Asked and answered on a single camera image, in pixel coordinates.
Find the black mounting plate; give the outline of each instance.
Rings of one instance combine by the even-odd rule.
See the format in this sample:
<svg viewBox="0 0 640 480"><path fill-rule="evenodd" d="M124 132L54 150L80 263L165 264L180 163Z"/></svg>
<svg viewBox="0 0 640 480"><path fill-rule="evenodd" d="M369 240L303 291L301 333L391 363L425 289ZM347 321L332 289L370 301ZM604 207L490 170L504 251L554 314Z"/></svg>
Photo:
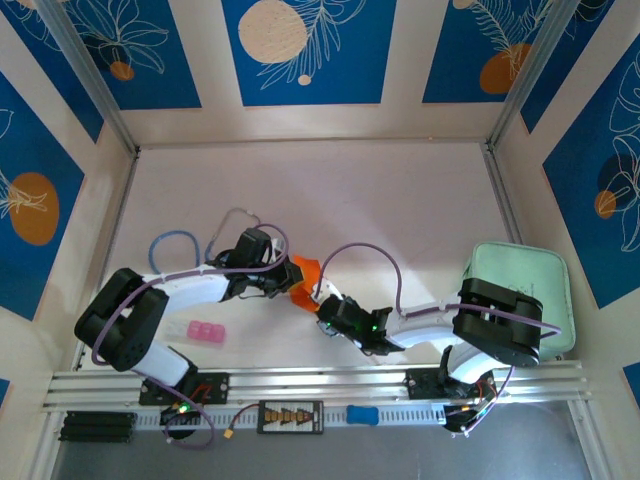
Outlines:
<svg viewBox="0 0 640 480"><path fill-rule="evenodd" d="M409 392L410 400L450 400L451 390L447 391L440 381L439 368L410 368L405 372L404 384ZM479 380L493 385L493 373L485 373ZM475 398L480 395L477 385L470 385L464 395L457 398Z"/></svg>
<svg viewBox="0 0 640 480"><path fill-rule="evenodd" d="M228 373L205 373L198 372L189 376L189 385L184 385L179 390L187 397L198 388L204 385L211 387L211 391L205 398L198 395L195 400L204 405L224 405L227 403L229 394L229 374ZM138 403L145 406L169 406L180 400L165 390L157 387L151 382L145 382L140 390Z"/></svg>

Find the blue block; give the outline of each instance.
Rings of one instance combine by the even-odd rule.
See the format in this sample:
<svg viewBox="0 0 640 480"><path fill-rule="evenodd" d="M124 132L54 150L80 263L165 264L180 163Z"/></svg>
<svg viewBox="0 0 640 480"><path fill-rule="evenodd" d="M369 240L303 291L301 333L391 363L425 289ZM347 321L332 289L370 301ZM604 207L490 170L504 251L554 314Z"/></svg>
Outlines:
<svg viewBox="0 0 640 480"><path fill-rule="evenodd" d="M380 423L380 411L376 407L347 407L347 423L350 425L378 425Z"/></svg>

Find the red wire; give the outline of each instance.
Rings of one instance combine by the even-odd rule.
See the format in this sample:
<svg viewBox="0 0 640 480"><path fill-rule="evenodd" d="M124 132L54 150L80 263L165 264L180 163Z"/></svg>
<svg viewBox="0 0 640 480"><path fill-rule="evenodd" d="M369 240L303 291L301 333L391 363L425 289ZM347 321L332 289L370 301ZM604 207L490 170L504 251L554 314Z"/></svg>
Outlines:
<svg viewBox="0 0 640 480"><path fill-rule="evenodd" d="M201 395L200 395L200 403L202 403L204 405L205 401L207 400L208 395L211 393L211 385L205 385L202 384L200 385L198 388L196 388L193 393L191 394L191 396L189 397L191 400L195 400L196 399L196 394L198 392L200 392L200 390L206 389Z"/></svg>
<svg viewBox="0 0 640 480"><path fill-rule="evenodd" d="M247 405L246 407L240 409L240 411L233 416L233 419L231 420L231 423L229 424L229 428L233 427L233 425L236 423L238 418L240 418L240 415L242 415L244 412L246 412L250 408L259 407L259 406L260 406L259 403L252 403L251 405Z"/></svg>
<svg viewBox="0 0 640 480"><path fill-rule="evenodd" d="M498 392L496 391L496 387L494 387L493 385L491 385L489 382L485 382L489 388L491 389L491 391L493 392L494 395L498 395Z"/></svg>

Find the circuit board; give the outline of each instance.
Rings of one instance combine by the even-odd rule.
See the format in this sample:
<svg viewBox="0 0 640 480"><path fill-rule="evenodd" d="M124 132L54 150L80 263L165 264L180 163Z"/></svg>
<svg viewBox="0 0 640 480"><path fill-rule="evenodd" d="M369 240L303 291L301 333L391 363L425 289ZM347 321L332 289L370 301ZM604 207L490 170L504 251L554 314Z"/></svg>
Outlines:
<svg viewBox="0 0 640 480"><path fill-rule="evenodd" d="M312 434L324 431L324 404L321 401L260 401L258 433Z"/></svg>

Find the orange circle pattern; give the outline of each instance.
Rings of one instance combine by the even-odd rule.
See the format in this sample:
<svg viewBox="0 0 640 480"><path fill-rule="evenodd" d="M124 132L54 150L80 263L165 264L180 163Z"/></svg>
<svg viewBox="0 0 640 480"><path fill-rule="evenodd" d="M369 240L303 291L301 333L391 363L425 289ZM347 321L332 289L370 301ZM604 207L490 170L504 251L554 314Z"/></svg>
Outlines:
<svg viewBox="0 0 640 480"><path fill-rule="evenodd" d="M113 75L114 77L116 77L118 80L122 82L128 82L129 80L133 80L133 77L135 75L135 72L133 71L133 68L131 68L130 65L124 62L119 62L119 61L113 62L109 66L109 71L111 72L111 75Z"/></svg>
<svg viewBox="0 0 640 480"><path fill-rule="evenodd" d="M31 245L46 245L55 235L60 219L56 187L44 175L33 172L18 175L12 186L34 197L47 195L40 203L46 211L23 204L11 208L9 212L11 225L20 238Z"/></svg>
<svg viewBox="0 0 640 480"><path fill-rule="evenodd" d="M516 58L513 67L519 72L530 50L531 45L528 43L518 43L491 57L480 72L480 88L492 95L508 93L515 80L510 57Z"/></svg>
<svg viewBox="0 0 640 480"><path fill-rule="evenodd" d="M596 195L595 208L600 218L611 218L616 213L616 196L609 190L603 190Z"/></svg>

